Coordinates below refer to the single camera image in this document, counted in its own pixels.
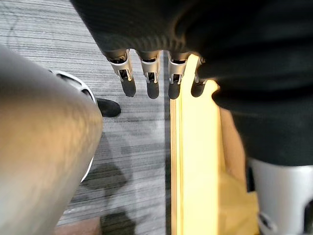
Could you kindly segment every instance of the metal cylinder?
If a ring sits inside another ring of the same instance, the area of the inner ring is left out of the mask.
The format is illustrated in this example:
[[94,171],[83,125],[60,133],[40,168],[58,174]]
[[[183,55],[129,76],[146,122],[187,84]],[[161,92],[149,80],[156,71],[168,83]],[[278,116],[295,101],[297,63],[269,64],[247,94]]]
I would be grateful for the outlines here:
[[0,46],[0,234],[49,234],[97,148],[84,94]]

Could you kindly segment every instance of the striped carpet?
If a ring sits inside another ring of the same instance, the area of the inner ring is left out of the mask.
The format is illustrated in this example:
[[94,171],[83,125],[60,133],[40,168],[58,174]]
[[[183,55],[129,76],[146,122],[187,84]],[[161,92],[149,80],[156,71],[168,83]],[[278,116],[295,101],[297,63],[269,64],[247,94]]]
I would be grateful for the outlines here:
[[119,117],[104,119],[90,173],[59,224],[100,216],[105,235],[170,234],[167,59],[162,56],[160,96],[150,100],[131,51],[137,93],[126,97],[68,0],[0,1],[0,43],[43,67],[72,73],[96,97],[121,105]]

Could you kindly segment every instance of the yellow wooden plank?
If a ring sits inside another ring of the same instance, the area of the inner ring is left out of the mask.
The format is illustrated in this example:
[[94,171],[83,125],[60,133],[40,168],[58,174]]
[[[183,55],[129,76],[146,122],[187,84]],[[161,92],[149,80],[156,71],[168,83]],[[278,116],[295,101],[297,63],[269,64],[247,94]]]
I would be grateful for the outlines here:
[[220,112],[211,98],[217,85],[208,81],[202,96],[190,94],[197,59],[190,56],[171,101],[172,234],[254,235],[256,195],[224,172]]
[[198,57],[188,59],[181,95],[171,101],[172,234],[217,234],[219,109],[208,81],[199,98],[190,94]]

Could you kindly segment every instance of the silver metal bracket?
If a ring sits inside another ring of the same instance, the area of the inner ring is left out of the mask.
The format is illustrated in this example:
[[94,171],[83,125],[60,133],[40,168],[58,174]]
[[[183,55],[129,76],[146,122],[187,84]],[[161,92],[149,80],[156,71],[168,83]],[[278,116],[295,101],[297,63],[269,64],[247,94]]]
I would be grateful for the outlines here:
[[126,75],[129,81],[133,79],[133,67],[131,64],[130,56],[129,56],[129,49],[126,50],[125,62],[118,64],[118,63],[113,63],[109,59],[108,61],[110,62],[115,74],[119,76],[121,82],[124,82],[124,79],[125,79],[125,75],[123,75],[123,71],[126,72]]
[[185,60],[185,62],[181,63],[181,64],[174,63],[172,61],[171,56],[169,55],[168,71],[169,71],[169,75],[170,75],[170,84],[174,83],[174,75],[175,74],[179,76],[179,80],[178,80],[177,84],[181,83],[181,79],[185,73],[186,65],[187,65],[187,60]]
[[143,70],[143,75],[145,75],[147,83],[150,83],[150,73],[154,73],[154,83],[158,83],[158,77],[160,75],[160,53],[157,55],[155,61],[146,62],[140,59],[140,62]]

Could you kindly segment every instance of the robotic hand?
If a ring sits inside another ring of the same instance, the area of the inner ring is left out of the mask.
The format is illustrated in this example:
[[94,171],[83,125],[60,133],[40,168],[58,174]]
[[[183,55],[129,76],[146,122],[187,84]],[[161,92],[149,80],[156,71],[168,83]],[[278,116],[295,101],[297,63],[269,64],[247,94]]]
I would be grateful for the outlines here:
[[159,51],[169,51],[169,97],[188,55],[202,57],[191,92],[207,79],[233,115],[259,199],[264,235],[313,233],[313,1],[71,0],[127,96],[137,51],[148,96],[158,96]]

